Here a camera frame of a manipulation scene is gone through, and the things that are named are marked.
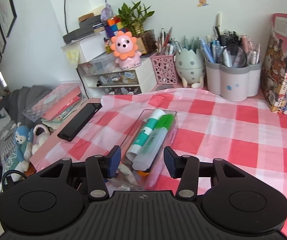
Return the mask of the clear plastic organizer tray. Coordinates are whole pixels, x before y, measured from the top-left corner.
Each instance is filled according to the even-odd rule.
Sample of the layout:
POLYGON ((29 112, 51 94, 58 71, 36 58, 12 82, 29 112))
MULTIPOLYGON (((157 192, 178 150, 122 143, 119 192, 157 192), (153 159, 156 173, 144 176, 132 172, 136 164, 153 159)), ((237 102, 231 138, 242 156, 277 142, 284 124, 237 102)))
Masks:
POLYGON ((177 111, 143 110, 121 144, 121 162, 109 182, 119 190, 154 190, 165 166, 164 148, 177 130, 177 111))

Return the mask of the green cap highlighter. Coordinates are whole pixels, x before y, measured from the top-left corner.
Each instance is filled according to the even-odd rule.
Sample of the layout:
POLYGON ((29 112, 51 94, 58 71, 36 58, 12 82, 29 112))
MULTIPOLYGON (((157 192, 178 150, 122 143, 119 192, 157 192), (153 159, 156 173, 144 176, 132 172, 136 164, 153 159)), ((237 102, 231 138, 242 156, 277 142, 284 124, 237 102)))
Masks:
POLYGON ((149 170, 162 147, 164 140, 172 127, 174 116, 172 114, 163 115, 155 129, 152 131, 147 141, 143 145, 140 153, 132 162, 132 168, 136 171, 149 170))

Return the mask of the green white glue stick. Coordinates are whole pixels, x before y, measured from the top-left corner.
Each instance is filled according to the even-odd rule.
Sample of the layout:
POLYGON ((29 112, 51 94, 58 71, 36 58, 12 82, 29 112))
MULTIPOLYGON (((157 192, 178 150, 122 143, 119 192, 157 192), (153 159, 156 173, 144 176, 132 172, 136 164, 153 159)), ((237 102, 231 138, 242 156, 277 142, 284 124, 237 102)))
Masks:
POLYGON ((162 109, 155 109, 146 119, 142 128, 139 130, 139 133, 137 134, 131 146, 126 152, 126 157, 130 161, 133 161, 135 157, 139 154, 139 152, 143 148, 144 143, 147 141, 148 137, 155 129, 157 122, 163 115, 165 115, 165 112, 162 109))

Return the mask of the orange cap highlighter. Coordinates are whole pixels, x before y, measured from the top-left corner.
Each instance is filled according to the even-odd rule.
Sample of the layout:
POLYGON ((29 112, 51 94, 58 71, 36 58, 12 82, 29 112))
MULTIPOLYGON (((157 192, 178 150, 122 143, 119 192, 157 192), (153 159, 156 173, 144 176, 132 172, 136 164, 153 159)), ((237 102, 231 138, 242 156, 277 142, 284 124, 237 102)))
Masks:
POLYGON ((149 172, 145 172, 145 171, 137 171, 137 174, 138 174, 140 177, 146 177, 146 176, 148 176, 150 173, 149 173, 149 172))

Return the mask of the black smartphone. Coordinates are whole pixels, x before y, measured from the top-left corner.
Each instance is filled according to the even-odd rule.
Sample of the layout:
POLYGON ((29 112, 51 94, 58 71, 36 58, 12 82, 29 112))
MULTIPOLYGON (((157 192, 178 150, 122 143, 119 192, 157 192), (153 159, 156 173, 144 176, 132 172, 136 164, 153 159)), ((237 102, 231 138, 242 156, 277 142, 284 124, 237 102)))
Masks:
POLYGON ((71 142, 101 108, 100 103, 87 103, 57 134, 57 137, 71 142))

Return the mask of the pink box stack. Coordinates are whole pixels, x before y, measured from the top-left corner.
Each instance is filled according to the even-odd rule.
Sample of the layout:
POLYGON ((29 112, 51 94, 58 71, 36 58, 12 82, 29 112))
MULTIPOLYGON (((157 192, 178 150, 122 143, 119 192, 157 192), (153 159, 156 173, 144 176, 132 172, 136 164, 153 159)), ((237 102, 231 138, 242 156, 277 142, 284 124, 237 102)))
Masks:
POLYGON ((73 100, 79 98, 80 94, 79 82, 61 83, 27 106, 22 114, 33 122, 40 118, 50 121, 66 106, 72 105, 73 100))

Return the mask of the white mini drawer unit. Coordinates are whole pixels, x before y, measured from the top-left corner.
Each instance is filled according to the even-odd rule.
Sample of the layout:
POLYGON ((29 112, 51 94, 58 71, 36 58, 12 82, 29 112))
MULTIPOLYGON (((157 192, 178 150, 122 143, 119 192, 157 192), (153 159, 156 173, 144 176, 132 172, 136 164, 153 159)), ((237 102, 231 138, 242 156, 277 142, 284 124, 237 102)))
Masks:
POLYGON ((157 85, 152 62, 141 58, 138 67, 122 70, 111 55, 103 53, 93 60, 80 64, 77 71, 86 95, 101 98, 104 95, 136 95, 151 92, 157 85))

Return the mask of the blue monkey plush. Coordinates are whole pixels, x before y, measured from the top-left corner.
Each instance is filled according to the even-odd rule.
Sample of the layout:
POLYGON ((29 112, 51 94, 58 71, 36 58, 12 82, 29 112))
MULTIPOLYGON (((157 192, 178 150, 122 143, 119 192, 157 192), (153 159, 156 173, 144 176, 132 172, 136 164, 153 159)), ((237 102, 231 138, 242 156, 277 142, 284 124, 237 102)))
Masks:
POLYGON ((12 170, 23 174, 28 171, 32 156, 33 129, 18 123, 14 130, 14 160, 12 170))

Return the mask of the pink checkered table cloth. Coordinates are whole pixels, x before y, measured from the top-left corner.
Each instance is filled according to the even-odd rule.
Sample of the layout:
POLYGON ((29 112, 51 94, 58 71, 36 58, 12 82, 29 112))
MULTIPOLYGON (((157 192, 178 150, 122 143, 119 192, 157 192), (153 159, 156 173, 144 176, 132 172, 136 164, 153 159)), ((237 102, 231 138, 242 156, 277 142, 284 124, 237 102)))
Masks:
MULTIPOLYGON (((137 130, 146 109, 176 112, 172 148, 210 162, 222 158, 282 192, 287 198, 287 115, 270 111, 261 97, 230 102, 203 89, 177 88, 139 95, 106 95, 102 108, 71 142, 53 134, 33 154, 36 170, 68 157, 84 161, 106 154, 137 130)), ((287 236, 287 220, 283 227, 287 236)))

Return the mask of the green egg pen holder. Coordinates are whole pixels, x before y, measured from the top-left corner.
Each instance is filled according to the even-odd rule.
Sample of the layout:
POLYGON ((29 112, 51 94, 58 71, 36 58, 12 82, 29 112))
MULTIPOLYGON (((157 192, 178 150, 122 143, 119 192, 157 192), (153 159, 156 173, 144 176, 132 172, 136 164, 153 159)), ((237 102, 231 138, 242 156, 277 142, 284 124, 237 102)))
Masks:
POLYGON ((200 49, 194 51, 184 48, 180 53, 176 52, 175 67, 184 88, 188 85, 195 89, 204 87, 206 69, 200 49))

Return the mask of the pink perforated pen holder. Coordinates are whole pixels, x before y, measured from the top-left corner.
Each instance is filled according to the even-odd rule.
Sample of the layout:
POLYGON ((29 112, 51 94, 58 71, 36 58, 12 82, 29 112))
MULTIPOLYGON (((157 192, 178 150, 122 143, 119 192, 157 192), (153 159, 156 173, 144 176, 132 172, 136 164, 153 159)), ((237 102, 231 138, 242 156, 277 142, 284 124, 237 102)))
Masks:
POLYGON ((158 85, 179 83, 174 57, 174 55, 158 55, 157 53, 150 56, 158 85))

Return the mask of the grey white flower pen holder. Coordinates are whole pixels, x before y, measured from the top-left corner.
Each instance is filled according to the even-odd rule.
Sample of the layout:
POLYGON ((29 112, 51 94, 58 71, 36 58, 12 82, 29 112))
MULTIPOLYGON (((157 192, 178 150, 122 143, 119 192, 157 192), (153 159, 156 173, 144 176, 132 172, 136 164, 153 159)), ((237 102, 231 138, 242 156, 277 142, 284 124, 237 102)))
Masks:
POLYGON ((208 90, 222 98, 240 102, 258 94, 262 64, 229 68, 219 63, 205 63, 208 90))

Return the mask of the pink lion toy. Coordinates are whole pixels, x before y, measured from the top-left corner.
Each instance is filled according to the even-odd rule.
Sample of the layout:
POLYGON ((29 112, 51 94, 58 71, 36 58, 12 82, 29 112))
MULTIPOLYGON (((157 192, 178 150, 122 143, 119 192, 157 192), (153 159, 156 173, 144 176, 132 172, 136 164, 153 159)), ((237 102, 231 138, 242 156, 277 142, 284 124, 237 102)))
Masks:
POLYGON ((121 70, 138 67, 141 64, 137 38, 130 31, 118 31, 116 36, 111 38, 110 48, 115 56, 115 63, 121 70))

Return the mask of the magnifying glass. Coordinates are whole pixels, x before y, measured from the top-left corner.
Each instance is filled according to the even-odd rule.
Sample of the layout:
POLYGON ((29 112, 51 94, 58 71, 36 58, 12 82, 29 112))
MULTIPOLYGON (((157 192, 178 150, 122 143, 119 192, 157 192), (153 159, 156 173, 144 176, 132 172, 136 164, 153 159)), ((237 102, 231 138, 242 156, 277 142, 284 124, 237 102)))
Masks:
POLYGON ((222 64, 229 68, 247 66, 247 54, 241 46, 229 44, 222 52, 222 64))

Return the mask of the rubik's cube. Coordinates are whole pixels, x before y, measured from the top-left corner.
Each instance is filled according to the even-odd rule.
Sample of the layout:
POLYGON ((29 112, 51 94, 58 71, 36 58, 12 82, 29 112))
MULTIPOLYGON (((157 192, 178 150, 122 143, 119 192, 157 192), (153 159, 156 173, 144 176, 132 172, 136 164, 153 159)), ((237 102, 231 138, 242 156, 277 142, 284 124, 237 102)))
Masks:
POLYGON ((119 16, 114 16, 113 18, 107 19, 107 23, 104 26, 107 38, 111 39, 113 36, 116 36, 119 31, 126 33, 127 28, 124 27, 123 23, 119 16))

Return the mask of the bamboo plant in pot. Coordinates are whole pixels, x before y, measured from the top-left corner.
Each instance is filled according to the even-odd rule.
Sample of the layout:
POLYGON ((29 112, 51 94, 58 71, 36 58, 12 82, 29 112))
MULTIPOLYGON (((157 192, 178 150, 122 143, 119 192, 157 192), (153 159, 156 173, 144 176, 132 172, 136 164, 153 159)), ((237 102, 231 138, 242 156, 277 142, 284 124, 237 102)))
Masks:
POLYGON ((141 1, 133 2, 132 6, 123 5, 118 9, 118 17, 123 26, 130 31, 133 36, 142 40, 148 54, 154 53, 157 49, 154 30, 146 30, 144 23, 154 15, 155 11, 150 11, 141 1))

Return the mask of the pink spine comic book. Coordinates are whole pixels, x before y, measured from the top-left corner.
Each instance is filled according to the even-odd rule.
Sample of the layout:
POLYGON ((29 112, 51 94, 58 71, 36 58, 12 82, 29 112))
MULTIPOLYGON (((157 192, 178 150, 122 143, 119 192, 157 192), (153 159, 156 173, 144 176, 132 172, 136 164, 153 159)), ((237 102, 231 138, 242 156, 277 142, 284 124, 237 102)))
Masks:
POLYGON ((275 13, 272 16, 260 86, 270 110, 283 112, 287 92, 287 14, 275 13))

